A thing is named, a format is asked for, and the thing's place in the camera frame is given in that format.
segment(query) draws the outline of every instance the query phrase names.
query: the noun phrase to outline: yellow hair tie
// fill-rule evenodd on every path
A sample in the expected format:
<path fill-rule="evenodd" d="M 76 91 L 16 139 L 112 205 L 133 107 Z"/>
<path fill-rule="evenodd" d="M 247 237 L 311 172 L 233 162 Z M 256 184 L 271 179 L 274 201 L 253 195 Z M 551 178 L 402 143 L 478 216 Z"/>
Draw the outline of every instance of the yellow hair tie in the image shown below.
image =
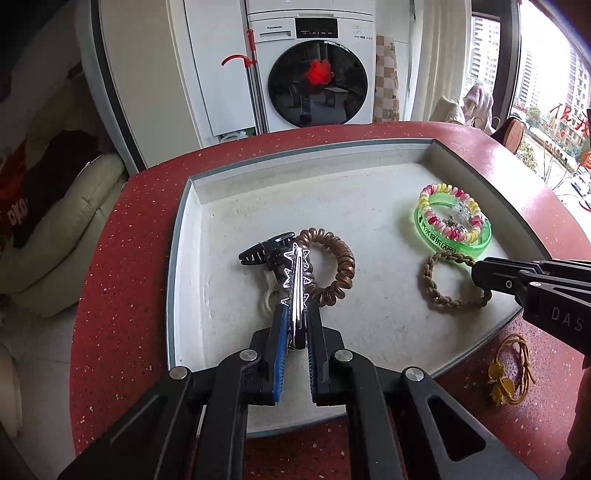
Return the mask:
<path fill-rule="evenodd" d="M 512 379 L 504 377 L 505 365 L 499 362 L 499 354 L 502 348 L 513 345 L 514 343 L 519 344 L 519 357 L 521 358 L 521 375 L 517 382 L 517 387 Z M 497 405 L 505 403 L 517 405 L 524 401 L 530 390 L 530 382 L 535 384 L 535 378 L 530 368 L 530 349 L 521 335 L 512 333 L 503 340 L 500 347 L 496 350 L 495 359 L 488 367 L 488 376 L 495 384 L 492 387 L 491 397 Z"/>

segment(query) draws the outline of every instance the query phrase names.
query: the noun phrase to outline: washing machine door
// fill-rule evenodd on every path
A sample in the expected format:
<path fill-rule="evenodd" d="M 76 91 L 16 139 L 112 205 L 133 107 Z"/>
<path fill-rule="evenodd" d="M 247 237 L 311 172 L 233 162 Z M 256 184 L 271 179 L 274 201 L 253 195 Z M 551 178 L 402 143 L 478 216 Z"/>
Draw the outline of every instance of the washing machine door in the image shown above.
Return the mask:
<path fill-rule="evenodd" d="M 297 127 L 351 120 L 368 95 L 361 61 L 329 40 L 298 43 L 277 59 L 268 82 L 273 107 Z"/>

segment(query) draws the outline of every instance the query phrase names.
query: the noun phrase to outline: window frame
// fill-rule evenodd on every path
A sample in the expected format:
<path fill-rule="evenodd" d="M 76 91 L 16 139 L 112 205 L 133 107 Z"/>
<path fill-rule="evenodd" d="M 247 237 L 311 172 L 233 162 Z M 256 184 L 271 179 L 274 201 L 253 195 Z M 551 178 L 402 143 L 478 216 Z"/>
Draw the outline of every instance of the window frame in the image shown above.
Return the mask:
<path fill-rule="evenodd" d="M 503 123 L 511 111 L 517 89 L 521 59 L 521 26 L 518 0 L 472 0 L 472 16 L 487 18 L 501 24 L 499 61 L 497 63 L 492 116 Z"/>

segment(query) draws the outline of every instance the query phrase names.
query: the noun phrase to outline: car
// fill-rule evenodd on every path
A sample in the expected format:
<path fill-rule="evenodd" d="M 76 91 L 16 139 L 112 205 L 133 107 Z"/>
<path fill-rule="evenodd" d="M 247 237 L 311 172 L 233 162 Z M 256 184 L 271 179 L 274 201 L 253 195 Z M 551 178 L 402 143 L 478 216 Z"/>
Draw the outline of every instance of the car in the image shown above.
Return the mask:
<path fill-rule="evenodd" d="M 580 180 L 580 184 L 581 185 L 588 185 L 589 183 L 591 183 L 591 179 L 589 178 L 589 174 L 588 173 L 582 173 L 579 175 L 579 180 Z"/>
<path fill-rule="evenodd" d="M 577 183 L 576 180 L 573 180 L 571 183 L 572 187 L 577 191 L 577 193 L 579 194 L 579 196 L 583 197 L 584 193 L 583 193 L 583 188 L 581 187 L 581 185 L 579 185 Z"/>
<path fill-rule="evenodd" d="M 511 110 L 511 116 L 514 116 L 517 120 L 520 120 L 521 123 L 525 123 L 525 114 L 518 110 Z"/>

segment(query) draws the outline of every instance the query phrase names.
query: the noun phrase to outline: red hook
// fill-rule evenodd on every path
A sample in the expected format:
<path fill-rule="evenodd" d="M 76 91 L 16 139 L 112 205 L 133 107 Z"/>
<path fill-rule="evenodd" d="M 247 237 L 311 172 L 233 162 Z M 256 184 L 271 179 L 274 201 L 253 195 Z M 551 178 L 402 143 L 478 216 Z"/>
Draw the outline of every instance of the red hook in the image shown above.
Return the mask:
<path fill-rule="evenodd" d="M 222 67 L 226 63 L 228 63 L 230 60 L 233 60 L 233 59 L 242 59 L 242 60 L 244 60 L 244 68 L 246 68 L 246 69 L 248 67 L 253 66 L 256 63 L 255 60 L 249 59 L 246 55 L 240 55 L 240 54 L 237 53 L 236 55 L 230 55 L 229 57 L 226 57 L 225 59 L 223 59 Z"/>
<path fill-rule="evenodd" d="M 251 48 L 251 52 L 256 51 L 255 31 L 249 28 L 246 31 L 246 36 L 248 37 L 248 46 Z"/>

